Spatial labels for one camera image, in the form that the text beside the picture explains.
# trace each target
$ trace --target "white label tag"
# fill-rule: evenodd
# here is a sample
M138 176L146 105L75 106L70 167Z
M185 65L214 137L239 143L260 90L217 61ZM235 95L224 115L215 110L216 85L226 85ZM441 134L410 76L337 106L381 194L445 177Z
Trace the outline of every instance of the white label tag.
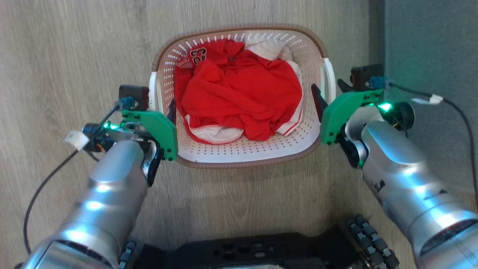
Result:
M441 103L442 100L443 100L443 97L438 96L438 95L432 95L430 97L430 104L431 105L437 105L437 104Z
M82 150L89 142L88 136L80 131L71 131L65 138L65 142L72 144L78 151Z

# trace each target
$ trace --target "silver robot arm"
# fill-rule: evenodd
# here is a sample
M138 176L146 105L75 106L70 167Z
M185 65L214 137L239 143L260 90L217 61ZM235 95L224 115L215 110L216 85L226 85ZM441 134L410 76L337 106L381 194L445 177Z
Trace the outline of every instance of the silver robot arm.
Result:
M144 155L135 141L116 143L91 172L88 188L63 224L23 268L118 268L148 191Z
M354 144L363 180L410 242L415 264L478 268L478 215L430 170L419 148L382 120L366 124Z

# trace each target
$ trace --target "green led light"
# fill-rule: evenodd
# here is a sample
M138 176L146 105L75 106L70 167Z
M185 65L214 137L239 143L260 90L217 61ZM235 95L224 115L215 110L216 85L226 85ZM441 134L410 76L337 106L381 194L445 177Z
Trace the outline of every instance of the green led light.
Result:
M106 129L110 129L110 130L116 130L118 129L120 126L117 125L117 124L110 124L110 123L105 123L103 124L103 128L106 128Z
M382 109L383 111L387 112L391 109L391 104L390 103L382 103L382 104L378 105L378 107L380 109Z

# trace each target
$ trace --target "gray wall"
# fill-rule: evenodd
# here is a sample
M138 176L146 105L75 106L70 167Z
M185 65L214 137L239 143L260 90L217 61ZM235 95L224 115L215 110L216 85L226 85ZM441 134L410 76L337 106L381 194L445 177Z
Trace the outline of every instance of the gray wall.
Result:
M453 101L478 140L478 1L386 1L385 66L397 84ZM472 191L470 146L458 113L446 104L414 108L410 138L444 180Z

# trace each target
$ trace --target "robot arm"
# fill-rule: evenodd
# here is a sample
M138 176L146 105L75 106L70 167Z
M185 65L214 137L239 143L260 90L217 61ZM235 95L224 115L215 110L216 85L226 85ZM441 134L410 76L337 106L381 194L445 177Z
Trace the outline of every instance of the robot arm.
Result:
M368 123L363 180L412 246L419 268L478 266L478 215L430 170L425 155L390 124Z
M478 215L399 132L413 126L413 109L404 102L383 103L383 90L366 84L377 75L383 76L380 66L361 67L352 70L354 87L339 80L344 93L322 107L322 141L339 143L351 166L362 169L385 214L410 242L418 268L478 267Z
M148 184L144 153L131 140L116 143L91 172L88 187L55 234L30 254L24 268L118 268Z

